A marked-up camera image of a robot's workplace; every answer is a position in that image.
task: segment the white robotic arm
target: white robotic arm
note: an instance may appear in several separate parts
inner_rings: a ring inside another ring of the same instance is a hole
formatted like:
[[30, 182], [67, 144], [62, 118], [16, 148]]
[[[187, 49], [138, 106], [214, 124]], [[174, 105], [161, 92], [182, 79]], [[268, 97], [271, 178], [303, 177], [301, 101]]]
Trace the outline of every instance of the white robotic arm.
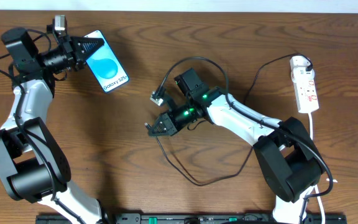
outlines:
[[[68, 161], [45, 125], [54, 95], [53, 74], [83, 68], [85, 60], [104, 44], [103, 39], [70, 37], [66, 25], [65, 16], [59, 15], [47, 26], [58, 47], [42, 54], [24, 28], [11, 29], [1, 37], [14, 62], [10, 74], [0, 72], [12, 79], [15, 100], [0, 129], [0, 179], [14, 200], [47, 205], [72, 223], [109, 223], [99, 202], [71, 180]], [[13, 65], [19, 71], [16, 77]], [[34, 151], [34, 158], [14, 162], [29, 151]]]
[[[227, 128], [253, 146], [266, 183], [277, 195], [273, 212], [276, 221], [298, 223], [303, 208], [303, 201], [299, 198], [310, 193], [324, 171], [312, 155], [315, 150], [310, 149], [313, 151], [310, 152], [305, 149], [307, 146], [287, 137], [296, 133], [307, 144], [314, 146], [302, 123], [295, 118], [284, 122], [269, 118], [244, 106], [226, 93], [227, 90], [219, 87], [209, 89], [193, 69], [174, 80], [187, 102], [177, 106], [167, 94], [158, 92], [165, 91], [160, 86], [151, 99], [159, 106], [168, 104], [170, 109], [160, 114], [155, 124], [148, 128], [149, 136], [172, 136], [198, 118], [205, 118], [212, 124]], [[284, 158], [280, 151], [291, 146], [295, 150]]]
[[[250, 109], [249, 107], [244, 106], [235, 100], [231, 94], [228, 95], [230, 101], [234, 102], [237, 108], [239, 108], [244, 113], [247, 113], [258, 120], [263, 120], [265, 123], [279, 127], [278, 123], [281, 122], [279, 119], [264, 116]], [[266, 136], [273, 132], [271, 128], [261, 126], [255, 121], [246, 118], [237, 111], [233, 110], [228, 105], [224, 95], [221, 95], [212, 101], [211, 106], [207, 107], [207, 110], [208, 115], [214, 124], [227, 128], [234, 134], [241, 137], [244, 141], [248, 142], [251, 146], [253, 146], [260, 137]]]

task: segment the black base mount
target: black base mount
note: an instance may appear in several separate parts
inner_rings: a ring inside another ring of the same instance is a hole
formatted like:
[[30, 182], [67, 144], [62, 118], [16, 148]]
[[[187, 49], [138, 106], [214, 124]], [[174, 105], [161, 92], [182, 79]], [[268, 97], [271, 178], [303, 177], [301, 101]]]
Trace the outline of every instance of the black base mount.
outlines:
[[[123, 213], [115, 216], [115, 224], [223, 224], [227, 222], [248, 224], [278, 224], [269, 213], [235, 215], [140, 215]], [[321, 215], [308, 213], [303, 224], [320, 224]], [[38, 215], [35, 224], [71, 224], [61, 215]], [[326, 224], [347, 224], [345, 215], [326, 215]]]

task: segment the wood grain surface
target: wood grain surface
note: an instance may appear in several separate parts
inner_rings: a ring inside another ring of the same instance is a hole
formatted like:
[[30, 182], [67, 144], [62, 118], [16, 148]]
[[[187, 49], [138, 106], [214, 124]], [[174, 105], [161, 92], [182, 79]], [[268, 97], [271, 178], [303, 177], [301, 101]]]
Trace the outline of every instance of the wood grain surface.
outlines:
[[[45, 30], [55, 14], [65, 14], [71, 35], [103, 32], [130, 82], [104, 94], [88, 70], [57, 83], [47, 126], [71, 166], [73, 180], [110, 212], [242, 213], [270, 211], [275, 196], [253, 153], [239, 177], [206, 187], [187, 182], [165, 161], [144, 123], [166, 108], [149, 96], [165, 72], [183, 57], [200, 55], [229, 74], [231, 93], [242, 99], [257, 69], [293, 52], [312, 59], [320, 109], [313, 113], [315, 143], [338, 183], [323, 197], [328, 213], [344, 213], [358, 223], [358, 15], [174, 12], [0, 11], [0, 36], [22, 26]], [[46, 49], [46, 41], [37, 44]], [[7, 52], [0, 40], [0, 55]], [[0, 62], [7, 69], [10, 60]], [[188, 62], [211, 86], [224, 85], [211, 65]], [[248, 106], [282, 120], [290, 116], [308, 126], [296, 109], [287, 60], [264, 69]], [[184, 102], [168, 79], [167, 91]], [[0, 126], [13, 103], [11, 82], [0, 74]], [[208, 123], [196, 131], [162, 138], [174, 156], [199, 180], [235, 173], [250, 146], [230, 131]], [[328, 186], [325, 177], [319, 187]], [[308, 209], [319, 212], [315, 199]], [[0, 223], [33, 223], [48, 207], [10, 199], [0, 181]]]

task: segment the smartphone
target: smartphone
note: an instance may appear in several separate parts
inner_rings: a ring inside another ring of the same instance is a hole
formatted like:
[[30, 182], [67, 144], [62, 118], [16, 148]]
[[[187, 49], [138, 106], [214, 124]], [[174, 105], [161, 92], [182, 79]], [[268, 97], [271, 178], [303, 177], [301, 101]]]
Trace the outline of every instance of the smartphone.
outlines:
[[127, 73], [119, 63], [114, 52], [100, 30], [95, 30], [85, 37], [102, 38], [104, 45], [86, 60], [93, 75], [98, 80], [105, 93], [129, 81]]

